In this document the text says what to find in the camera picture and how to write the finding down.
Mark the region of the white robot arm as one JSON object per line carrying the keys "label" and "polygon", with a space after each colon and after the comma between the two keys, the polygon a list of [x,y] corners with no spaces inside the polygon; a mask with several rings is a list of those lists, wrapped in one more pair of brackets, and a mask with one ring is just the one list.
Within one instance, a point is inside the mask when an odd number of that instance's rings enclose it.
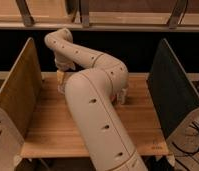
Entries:
{"label": "white robot arm", "polygon": [[128,85],[125,64],[104,52],[73,42],[66,29],[47,34],[58,70],[83,69],[62,86],[70,113],[97,171],[148,171],[115,111],[111,98]]}

